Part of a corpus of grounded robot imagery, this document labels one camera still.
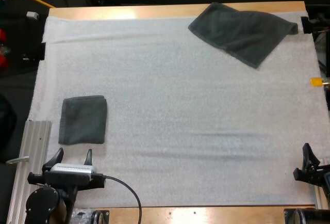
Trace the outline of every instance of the crumpled gray towel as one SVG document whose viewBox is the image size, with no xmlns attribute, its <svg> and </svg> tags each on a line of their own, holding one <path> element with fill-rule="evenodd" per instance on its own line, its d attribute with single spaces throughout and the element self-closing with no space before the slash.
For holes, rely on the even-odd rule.
<svg viewBox="0 0 330 224">
<path fill-rule="evenodd" d="M 58 143 L 103 144 L 107 120 L 107 101 L 104 96 L 64 99 Z"/>
<path fill-rule="evenodd" d="M 213 2 L 190 25 L 203 41 L 257 68 L 297 23 L 259 11 L 238 11 Z"/>
</svg>

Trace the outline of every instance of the white padding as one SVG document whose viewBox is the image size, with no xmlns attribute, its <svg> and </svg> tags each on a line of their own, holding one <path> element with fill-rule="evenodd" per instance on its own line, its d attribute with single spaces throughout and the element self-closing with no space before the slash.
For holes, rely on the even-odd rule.
<svg viewBox="0 0 330 224">
<path fill-rule="evenodd" d="M 59 147 L 63 99 L 104 95 L 103 145 L 63 146 L 64 163 L 93 149 L 99 173 L 117 177 L 143 206 L 312 204 L 292 172 L 309 142 L 330 156 L 330 123 L 305 12 L 280 13 L 299 24 L 253 69 L 193 35 L 194 18 L 68 21 L 49 17 L 29 118 L 52 121 L 47 151 Z M 137 206 L 117 182 L 82 191 L 76 207 Z"/>
</svg>

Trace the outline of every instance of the dark gray cloth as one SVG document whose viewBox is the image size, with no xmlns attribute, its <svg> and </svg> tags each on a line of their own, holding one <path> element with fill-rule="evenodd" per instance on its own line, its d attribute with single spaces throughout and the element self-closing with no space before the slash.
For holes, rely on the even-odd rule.
<svg viewBox="0 0 330 224">
<path fill-rule="evenodd" d="M 59 143 L 103 144 L 107 119 L 104 96 L 64 99 L 60 122 Z"/>
<path fill-rule="evenodd" d="M 203 41 L 257 68 L 297 23 L 259 11 L 238 11 L 213 2 L 190 25 Z"/>
</svg>

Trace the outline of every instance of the table surface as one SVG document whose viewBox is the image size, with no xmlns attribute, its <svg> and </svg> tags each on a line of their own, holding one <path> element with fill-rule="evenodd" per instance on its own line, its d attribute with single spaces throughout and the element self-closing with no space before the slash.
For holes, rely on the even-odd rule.
<svg viewBox="0 0 330 224">
<path fill-rule="evenodd" d="M 305 11 L 301 1 L 226 4 L 240 11 Z M 199 15 L 208 4 L 166 6 L 115 6 L 50 9 L 49 15 L 72 20 L 150 19 Z M 144 207 L 142 223 L 154 224 L 234 224 L 284 223 L 284 208 L 312 206 L 208 206 Z M 110 208 L 110 223 L 137 223 L 137 208 Z"/>
</svg>

